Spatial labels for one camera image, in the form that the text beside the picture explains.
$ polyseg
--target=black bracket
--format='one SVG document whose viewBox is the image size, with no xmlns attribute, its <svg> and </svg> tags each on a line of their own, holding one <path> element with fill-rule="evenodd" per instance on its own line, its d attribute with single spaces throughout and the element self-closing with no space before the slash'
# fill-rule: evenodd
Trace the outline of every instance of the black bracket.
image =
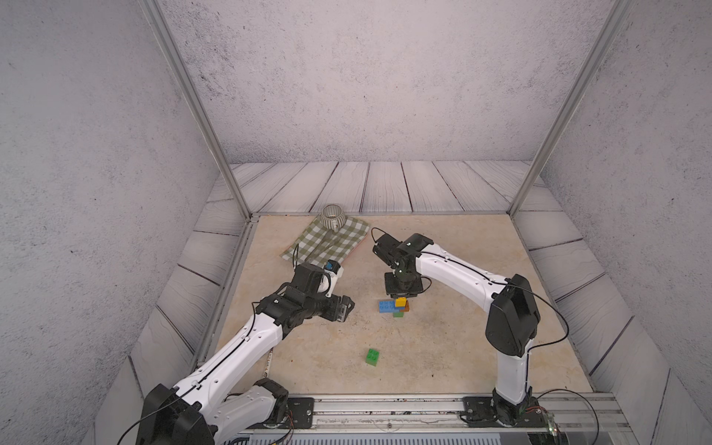
<svg viewBox="0 0 712 445">
<path fill-rule="evenodd" d="M 470 428 L 501 428 L 502 424 L 497 422 L 495 407 L 492 397 L 463 397 L 465 410 L 461 419 Z M 548 427 L 545 417 L 536 411 L 522 414 L 519 422 L 513 425 L 515 428 L 546 428 Z"/>
<path fill-rule="evenodd" d="M 314 417 L 314 399 L 312 397 L 289 397 L 287 399 L 287 412 L 291 413 L 294 429 L 309 429 Z M 269 429 L 264 424 L 254 424 L 251 429 Z M 289 429 L 289 419 L 285 417 L 276 429 Z"/>
</svg>

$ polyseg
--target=wire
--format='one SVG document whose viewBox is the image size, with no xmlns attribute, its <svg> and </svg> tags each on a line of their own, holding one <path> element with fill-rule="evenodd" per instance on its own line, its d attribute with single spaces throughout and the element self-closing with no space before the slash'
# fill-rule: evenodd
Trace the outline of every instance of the wire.
<svg viewBox="0 0 712 445">
<path fill-rule="evenodd" d="M 447 256 L 439 255 L 439 254 L 437 254 L 437 253 L 432 253 L 432 252 L 421 252 L 421 253 L 427 253 L 428 255 L 437 256 L 438 258 L 444 259 L 446 262 L 452 262 L 452 263 L 455 263 L 455 264 L 459 264 L 460 266 L 462 266 L 462 267 L 464 267 L 464 268 L 467 268 L 467 269 L 470 269 L 470 270 L 473 271 L 474 273 L 477 273 L 478 275 L 481 275 L 482 278 L 486 279 L 487 281 L 490 281 L 491 283 L 494 283 L 494 282 L 493 282 L 487 275 L 485 275 L 484 273 L 482 273 L 482 272 L 478 271 L 477 269 L 474 269 L 474 268 L 472 268 L 472 267 L 470 267 L 470 266 L 468 266 L 468 265 L 466 265 L 466 264 L 462 264 L 460 261 L 457 261 L 457 260 L 455 260 L 455 259 L 449 258 L 449 257 L 447 257 Z"/>
<path fill-rule="evenodd" d="M 119 438 L 119 441 L 116 442 L 116 445 L 121 445 L 121 441 L 124 440 L 124 437 L 126 437 L 126 434 L 129 434 L 129 431 L 131 431 L 134 426 L 136 426 L 136 425 L 138 425 L 139 423 L 143 422 L 144 420 L 148 419 L 149 417 L 151 417 L 152 415 L 154 415 L 154 414 L 156 414 L 157 412 L 161 411 L 162 409 L 165 409 L 165 408 L 167 408 L 167 407 L 173 405 L 175 402 L 178 402 L 180 399 L 182 399 L 183 397 L 185 397 L 186 394 L 188 394 L 189 392 L 191 392 L 193 389 L 195 389 L 195 386 L 190 387 L 190 389 L 188 389 L 186 392 L 184 392 L 182 396 L 179 396 L 179 397 L 178 397 L 177 399 L 175 399 L 173 402 L 170 402 L 169 404 L 164 405 L 164 406 L 160 407 L 159 409 L 153 411 L 152 413 L 146 414 L 145 416 L 143 416 L 143 417 L 141 417 L 140 419 L 138 419 L 137 421 L 135 421 L 131 426 L 129 426 L 129 427 L 126 429 L 126 431 L 124 431 L 124 434 L 121 435 L 121 437 Z"/>
<path fill-rule="evenodd" d="M 217 365 L 213 366 L 212 369 L 209 370 L 209 371 L 203 376 L 203 378 L 201 378 L 200 380 L 198 380 L 198 385 L 200 385 L 206 378 L 208 378 L 208 376 L 209 376 L 214 370 L 216 370 L 220 365 L 222 365 L 223 362 L 224 362 L 225 360 L 227 360 L 228 357 L 230 357 L 233 352 L 237 351 L 237 348 L 239 348 L 240 346 L 242 346 L 242 344 L 245 343 L 245 339 L 248 337 L 248 335 L 250 335 L 250 334 L 252 333 L 252 328 L 255 327 L 255 320 L 256 320 L 256 318 L 257 318 L 257 311 L 256 311 L 256 309 L 255 309 L 255 304 L 259 304 L 259 302 L 258 302 L 258 301 L 253 301 L 251 304 L 252 304 L 252 325 L 250 326 L 250 329 L 247 331 L 247 334 L 242 338 L 242 341 L 240 342 L 239 345 L 237 345 L 232 351 L 230 351 L 230 353 L 229 353 L 228 355 L 226 355 L 225 357 L 223 357 L 223 359 L 220 360 Z"/>
<path fill-rule="evenodd" d="M 593 442 L 591 442 L 591 445 L 595 445 L 596 441 L 598 440 L 598 434 L 601 429 L 601 424 L 598 422 L 598 414 L 596 414 L 596 410 L 593 408 L 593 405 L 591 404 L 591 402 L 589 402 L 589 400 L 586 397 L 583 397 L 581 394 L 577 393 L 576 391 L 572 391 L 571 389 L 565 389 L 565 388 L 549 389 L 548 391 L 544 391 L 541 394 L 539 394 L 539 396 L 537 398 L 540 399 L 542 396 L 547 395 L 550 392 L 554 392 L 554 391 L 566 391 L 566 392 L 570 392 L 572 394 L 576 394 L 577 396 L 584 399 L 586 401 L 586 403 L 588 403 L 588 406 L 591 408 L 591 411 L 593 411 L 593 417 L 596 418 L 596 437 L 594 437 Z"/>
<path fill-rule="evenodd" d="M 532 347 L 529 348 L 529 350 L 527 350 L 527 352 L 531 351 L 532 349 L 536 349 L 536 348 L 538 348 L 538 347 L 549 346 L 549 345 L 555 345 L 556 343 L 560 343 L 560 342 L 566 340 L 567 338 L 569 338 L 569 331 L 570 331 L 570 329 L 569 329 L 569 322 L 566 321 L 566 318 L 564 318 L 563 315 L 561 315 L 561 312 L 559 312 L 556 308 L 554 308 L 554 306 L 552 306 L 551 304 L 549 304 L 549 302 L 546 301 L 544 298 L 541 298 L 539 295 L 535 294 L 535 293 L 532 292 L 531 290 L 528 290 L 527 288 L 522 288 L 522 287 L 520 287 L 520 286 L 517 286 L 516 284 L 497 283 L 497 282 L 495 282 L 495 281 L 493 281 L 492 283 L 493 283 L 493 284 L 499 284 L 499 285 L 502 285 L 502 286 L 509 286 L 509 287 L 511 287 L 511 288 L 517 288 L 517 289 L 524 290 L 525 292 L 529 292 L 530 294 L 534 295 L 536 298 L 539 298 L 540 300 L 542 300 L 542 301 L 544 302 L 544 304 L 546 304 L 547 306 L 549 306 L 554 312 L 556 312 L 556 315 L 560 316 L 560 317 L 561 317 L 561 320 L 564 321 L 564 325 L 566 326 L 566 333 L 564 334 L 563 337 L 561 337 L 559 340 L 556 340 L 556 341 L 553 341 L 553 342 L 542 343 L 541 345 L 532 346 Z"/>
<path fill-rule="evenodd" d="M 381 232 L 383 232 L 384 235 L 388 235 L 388 232 L 386 232 L 385 230 L 379 229 L 378 227 L 372 227 L 372 228 L 371 228 L 371 238 L 373 238 L 373 242 L 374 242 L 374 243 L 376 242 L 376 237 L 373 236 L 373 231 L 374 231 L 374 230 L 380 230 Z"/>
<path fill-rule="evenodd" d="M 416 295 L 418 295 L 418 294 L 420 294 L 420 293 L 425 293 L 425 291 L 428 290 L 428 289 L 430 289 L 430 286 L 433 285 L 433 280 L 430 279 L 430 277 L 428 277 L 428 276 L 421 276 L 420 278 L 425 278 L 426 280 L 430 281 L 430 284 L 429 284 L 428 287 L 426 287 L 425 289 L 423 289 L 423 290 L 421 290 L 420 292 L 416 293 Z"/>
<path fill-rule="evenodd" d="M 297 245 L 294 246 L 294 250 L 292 251 L 292 269 L 297 268 L 298 261 L 299 261 L 299 243 L 297 243 Z"/>
<path fill-rule="evenodd" d="M 331 275 L 329 275 L 329 273 L 325 271 L 321 271 L 321 273 L 322 275 L 326 276 L 326 279 L 329 281 L 329 287 L 327 287 L 324 291 L 324 295 L 326 295 L 326 293 L 329 292 L 329 290 L 331 289 Z"/>
<path fill-rule="evenodd" d="M 289 431 L 287 431 L 287 434 L 285 434 L 284 436 L 282 436 L 282 437 L 280 437 L 279 439 L 277 439 L 277 440 L 275 440 L 274 442 L 272 442 L 271 445 L 279 445 L 279 444 L 281 444 L 282 442 L 285 441 L 285 439 L 287 439 L 287 436 L 289 436 L 290 433 L 292 434 L 292 436 L 294 436 L 294 420 L 292 419 L 292 411 L 289 411 L 289 412 L 287 413 L 287 417 L 289 418 Z"/>
<path fill-rule="evenodd" d="M 497 416 L 492 417 L 492 419 L 477 419 L 477 420 L 467 420 L 463 419 L 462 416 L 464 416 L 465 413 L 461 412 L 458 417 L 460 418 L 461 421 L 465 422 L 468 425 L 477 425 L 480 424 L 481 422 L 496 422 L 497 421 Z"/>
</svg>

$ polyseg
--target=green checkered napkin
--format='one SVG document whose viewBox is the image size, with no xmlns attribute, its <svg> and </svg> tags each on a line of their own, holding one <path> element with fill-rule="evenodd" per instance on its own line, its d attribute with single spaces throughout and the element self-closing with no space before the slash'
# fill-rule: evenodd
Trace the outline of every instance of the green checkered napkin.
<svg viewBox="0 0 712 445">
<path fill-rule="evenodd" d="M 366 221 L 347 216 L 344 226 L 338 232 L 334 232 L 327 229 L 321 224 L 319 217 L 316 217 L 297 241 L 282 253 L 282 258 L 292 261 L 294 249 L 298 244 L 296 259 L 299 264 L 308 262 L 315 266 L 323 266 L 328 260 L 341 263 L 368 234 L 368 229 Z"/>
</svg>

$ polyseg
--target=gray textured wall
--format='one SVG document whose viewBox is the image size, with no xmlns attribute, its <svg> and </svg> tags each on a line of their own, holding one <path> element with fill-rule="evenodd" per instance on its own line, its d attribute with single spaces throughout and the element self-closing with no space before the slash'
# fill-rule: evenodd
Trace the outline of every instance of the gray textured wall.
<svg viewBox="0 0 712 445">
<path fill-rule="evenodd" d="M 611 0 L 161 0 L 230 162 L 531 159 Z"/>
<path fill-rule="evenodd" d="M 544 179 L 712 420 L 712 3 L 641 0 Z"/>
<path fill-rule="evenodd" d="M 0 441 L 76 444 L 217 176 L 136 0 L 0 3 Z"/>
</svg>

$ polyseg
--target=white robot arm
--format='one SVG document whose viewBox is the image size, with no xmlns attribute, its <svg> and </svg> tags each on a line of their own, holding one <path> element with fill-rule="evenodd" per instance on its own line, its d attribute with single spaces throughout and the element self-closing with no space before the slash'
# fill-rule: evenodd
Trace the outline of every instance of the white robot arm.
<svg viewBox="0 0 712 445">
<path fill-rule="evenodd" d="M 496 417 L 501 423 L 516 424 L 532 402 L 528 351 L 540 320 L 529 282 L 519 275 L 506 278 L 478 268 L 421 234 L 401 242 L 384 233 L 373 251 L 393 269 L 384 276 L 392 298 L 423 293 L 424 276 L 457 290 L 488 314 L 485 335 L 497 349 Z"/>
<path fill-rule="evenodd" d="M 324 269 L 297 265 L 292 281 L 263 298 L 248 322 L 210 360 L 172 389 L 159 384 L 146 396 L 136 444 L 222 444 L 251 425 L 280 423 L 288 391 L 274 381 L 261 379 L 243 394 L 228 394 L 260 357 L 305 319 L 346 320 L 354 303 L 346 295 L 333 295 L 342 274 L 336 261 L 329 260 Z"/>
<path fill-rule="evenodd" d="M 393 269 L 384 276 L 386 293 L 393 298 L 423 293 L 425 276 L 457 290 L 488 313 L 485 334 L 498 358 L 494 417 L 515 425 L 534 400 L 528 351 L 540 316 L 527 280 L 480 269 L 420 234 L 403 242 L 384 234 L 373 251 Z M 297 265 L 292 281 L 263 298 L 250 320 L 210 360 L 172 389 L 159 384 L 146 396 L 136 444 L 221 444 L 251 425 L 281 422 L 288 391 L 272 380 L 259 380 L 236 397 L 228 394 L 260 357 L 305 319 L 346 320 L 354 303 L 345 295 L 333 295 L 342 273 L 335 261 L 328 261 L 324 269 Z"/>
</svg>

